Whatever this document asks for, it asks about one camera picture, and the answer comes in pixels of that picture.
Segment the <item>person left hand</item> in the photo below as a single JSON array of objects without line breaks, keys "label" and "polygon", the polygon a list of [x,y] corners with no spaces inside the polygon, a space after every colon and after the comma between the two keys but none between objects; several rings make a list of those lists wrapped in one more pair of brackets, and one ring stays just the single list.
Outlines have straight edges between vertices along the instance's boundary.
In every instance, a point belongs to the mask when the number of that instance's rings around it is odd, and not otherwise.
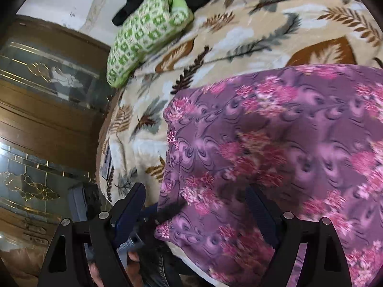
[{"label": "person left hand", "polygon": [[[140,258],[137,252],[129,251],[127,253],[127,267],[125,271],[127,272],[127,275],[132,282],[132,285],[135,287],[143,287],[143,279],[140,275]],[[101,276],[99,275],[98,268],[95,263],[89,263],[88,265],[90,275],[94,283],[98,287],[104,287],[103,281]]]}]

